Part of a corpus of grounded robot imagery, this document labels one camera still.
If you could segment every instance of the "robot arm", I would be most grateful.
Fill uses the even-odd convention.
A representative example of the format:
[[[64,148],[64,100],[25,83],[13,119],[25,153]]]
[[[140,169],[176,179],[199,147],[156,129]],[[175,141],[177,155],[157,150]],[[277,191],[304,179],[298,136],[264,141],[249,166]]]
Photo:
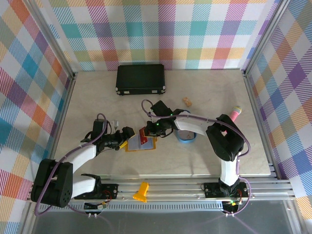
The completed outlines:
[[[147,137],[166,136],[167,129],[187,130],[208,137],[215,154],[221,159],[220,189],[226,196],[232,194],[239,183],[236,164],[244,147],[243,138],[220,123],[204,121],[205,117],[180,109],[171,111],[162,101],[154,104],[151,110],[157,117],[153,116],[152,121],[147,122],[144,130]],[[229,116],[221,115],[217,120],[240,132]]]
[[[90,142],[96,139],[104,130],[104,127],[104,121],[102,119],[96,119],[93,130],[81,142]],[[41,202],[63,208],[71,198],[79,195],[84,195],[83,197],[87,195],[88,198],[92,197],[93,199],[106,198],[107,195],[103,195],[102,191],[107,190],[107,188],[103,188],[105,185],[101,184],[99,176],[91,174],[73,175],[73,173],[84,163],[95,158],[104,148],[119,150],[134,135],[135,133],[130,127],[124,127],[122,132],[120,130],[115,131],[114,128],[109,134],[105,130],[104,134],[98,140],[72,152],[70,157],[61,163],[58,162],[59,166],[53,175],[53,179],[49,182]],[[56,164],[57,162],[51,159],[41,161],[31,191],[32,201],[38,201],[48,181],[48,177]]]

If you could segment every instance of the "floor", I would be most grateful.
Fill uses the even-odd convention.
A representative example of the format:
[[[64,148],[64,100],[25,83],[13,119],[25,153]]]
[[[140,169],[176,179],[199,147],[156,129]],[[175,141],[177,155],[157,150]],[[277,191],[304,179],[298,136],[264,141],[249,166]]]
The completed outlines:
[[[239,172],[245,176],[270,174],[239,70],[166,71],[166,93],[162,95],[118,96],[115,92],[116,75],[116,72],[79,72],[55,158],[61,158],[80,144],[92,130],[97,113],[104,113],[108,120],[118,120],[120,129],[129,126],[138,132],[149,120],[141,109],[141,101],[148,98],[153,103],[162,100],[172,110],[187,109],[209,118],[229,115],[234,106],[240,105],[243,111],[235,123],[250,141],[252,150],[242,158]],[[193,103],[190,108],[183,103],[183,97],[188,97]],[[181,144],[172,134],[159,139],[155,150],[104,152],[85,163],[78,173],[218,176],[220,169],[220,160],[206,136],[197,136],[195,142]]]

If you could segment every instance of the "yellow plastic piece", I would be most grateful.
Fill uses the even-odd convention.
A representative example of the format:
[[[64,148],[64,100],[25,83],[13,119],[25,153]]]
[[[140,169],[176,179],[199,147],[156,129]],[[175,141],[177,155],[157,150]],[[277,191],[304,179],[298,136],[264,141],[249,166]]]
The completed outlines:
[[[128,142],[127,141],[125,141],[124,143],[122,143],[120,146],[119,146],[119,148],[121,149],[121,148],[123,148],[125,145],[127,145],[128,144]]]
[[[133,195],[133,199],[136,199],[136,200],[142,201],[142,202],[147,202],[146,192],[148,190],[148,187],[149,187],[148,183],[142,182],[141,186],[138,190],[138,193]]]

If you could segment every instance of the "black suitcase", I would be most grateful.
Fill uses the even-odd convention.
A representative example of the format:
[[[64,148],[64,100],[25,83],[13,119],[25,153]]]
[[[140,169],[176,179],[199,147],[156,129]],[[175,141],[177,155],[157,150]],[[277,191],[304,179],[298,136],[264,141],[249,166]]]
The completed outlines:
[[[165,69],[162,64],[118,67],[116,80],[118,95],[163,94],[165,91]]]

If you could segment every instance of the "plaid wall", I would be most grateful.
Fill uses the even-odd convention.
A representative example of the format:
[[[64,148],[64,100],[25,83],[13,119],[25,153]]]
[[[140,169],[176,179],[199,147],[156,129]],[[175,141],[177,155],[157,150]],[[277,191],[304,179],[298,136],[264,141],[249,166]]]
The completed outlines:
[[[312,232],[312,0],[292,0],[251,72],[271,146]]]
[[[253,41],[252,48],[250,49],[250,51],[249,51],[249,53],[248,53],[248,55],[247,55],[247,59],[245,60],[244,65],[243,65],[242,68],[241,68],[242,70],[245,70],[245,69],[246,69],[246,67],[247,67],[247,65],[248,65],[248,63],[249,63],[249,61],[250,61],[250,59],[253,57],[254,51],[255,51],[256,47],[258,46],[258,44],[259,44],[259,42],[260,42],[260,39],[261,39],[263,33],[265,32],[265,30],[266,30],[266,28],[267,28],[267,26],[268,26],[268,24],[269,24],[269,22],[270,22],[270,20],[271,20],[271,18],[272,18],[272,16],[273,16],[273,14],[274,14],[274,11],[276,10],[276,8],[277,8],[277,6],[278,6],[278,4],[279,4],[280,1],[281,1],[281,0],[274,0],[274,3],[273,3],[273,5],[271,6],[271,9],[270,9],[270,11],[269,11],[267,17],[265,18],[265,20],[264,20],[264,22],[263,22],[263,25],[262,25],[262,27],[261,27],[261,29],[260,29],[260,31],[259,31],[257,37],[256,37],[255,40]]]
[[[0,234],[16,233],[69,80],[22,0],[0,2]]]
[[[146,62],[167,70],[238,68],[257,22],[266,17],[265,5],[273,1],[37,2],[72,66],[93,71]]]

